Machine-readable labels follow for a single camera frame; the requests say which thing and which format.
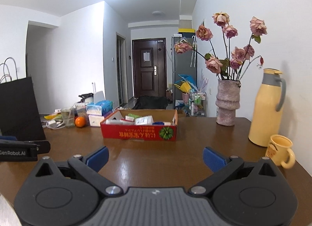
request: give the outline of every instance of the thermos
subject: thermos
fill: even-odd
[[[286,95],[285,79],[280,78],[281,71],[266,68],[263,81],[255,99],[249,140],[267,147],[271,135],[278,134]]]

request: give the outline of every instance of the brown wooden table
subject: brown wooden table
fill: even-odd
[[[249,128],[250,121],[246,118],[237,118],[234,127],[218,125],[215,118],[180,118],[175,142],[103,139],[100,128],[90,127],[45,129],[45,133],[51,143],[48,155],[55,161],[67,160],[74,154],[86,155],[103,144],[107,146],[110,159],[99,173],[124,190],[129,186],[184,186],[188,189],[212,174],[202,161],[206,146],[226,156],[259,160],[266,149],[248,140]],[[10,202],[13,203],[35,164],[0,163],[0,192]],[[281,171],[299,201],[291,225],[306,226],[312,222],[312,177],[299,163]]]

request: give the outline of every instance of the white wall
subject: white wall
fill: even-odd
[[[104,2],[61,17],[55,29],[32,27],[27,37],[29,71],[39,113],[70,107],[78,95],[104,91]]]
[[[222,33],[213,24],[213,13],[227,12],[230,24],[238,29],[238,37],[231,40],[231,48],[243,48],[251,35],[249,21],[252,16],[265,20],[268,34],[262,37],[261,44],[252,43],[255,52],[262,55],[265,68],[276,68],[283,71],[287,82],[287,97],[284,107],[280,133],[294,142],[294,151],[298,162],[312,174],[312,77],[310,32],[312,24],[309,14],[312,13],[312,0],[197,0],[193,12],[193,26],[197,28],[206,19],[214,38],[212,42],[220,59],[225,58]],[[198,43],[199,52],[210,50],[207,42]],[[216,115],[215,98],[217,79],[199,59],[198,72],[204,70],[209,78],[207,90],[209,96],[208,115]],[[263,71],[253,65],[242,79],[241,108],[238,117],[252,120],[255,97],[262,82]]]
[[[60,25],[60,18],[47,13],[0,5],[0,63],[7,57],[15,59],[19,68],[18,77],[26,76],[25,69],[25,47],[26,34],[29,21],[40,23],[42,26],[57,27]],[[10,73],[15,74],[15,67],[12,60],[8,60]]]
[[[179,27],[153,27],[131,30],[131,40],[146,38],[166,38],[167,48],[167,85],[172,84],[171,37]]]
[[[103,63],[104,63],[104,83],[105,96],[107,100],[118,107],[117,89],[117,67],[116,67],[116,35],[126,39],[126,67],[127,67],[127,87],[128,99],[133,97],[132,86],[132,62],[128,56],[131,55],[131,35],[128,24],[117,14],[107,3],[104,6],[103,32]]]

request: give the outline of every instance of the yellow watering can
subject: yellow watering can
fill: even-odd
[[[191,89],[191,86],[189,85],[188,82],[182,82],[181,86],[174,84],[179,90],[181,90],[184,93],[188,93],[189,90]]]

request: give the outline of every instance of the green pumpkin picture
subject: green pumpkin picture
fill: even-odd
[[[169,140],[173,137],[174,130],[171,127],[163,127],[159,131],[159,136],[163,138],[164,140]]]

